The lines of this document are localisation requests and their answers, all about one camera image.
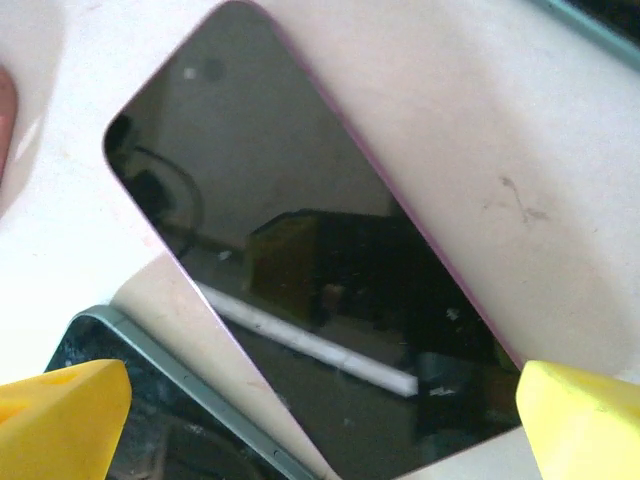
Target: white table surface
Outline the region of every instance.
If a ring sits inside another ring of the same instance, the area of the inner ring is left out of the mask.
[[[4,0],[0,383],[111,300],[335,478],[107,168],[105,128],[220,2]],[[640,77],[527,0],[261,0],[520,359],[640,373]],[[415,479],[539,478],[521,430]]]

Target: pink object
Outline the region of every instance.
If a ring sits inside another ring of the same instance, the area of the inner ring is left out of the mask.
[[[13,80],[9,72],[0,66],[0,179],[9,155],[17,105],[18,96]]]

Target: white countertop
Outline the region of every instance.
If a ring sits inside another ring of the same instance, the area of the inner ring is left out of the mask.
[[[0,4],[0,62],[21,97],[0,189],[0,383],[40,373],[73,314],[113,299],[328,472],[101,151],[116,112],[219,3]],[[636,378],[636,72],[526,0],[259,3],[515,355]],[[520,430],[412,478],[535,479],[532,462]]]

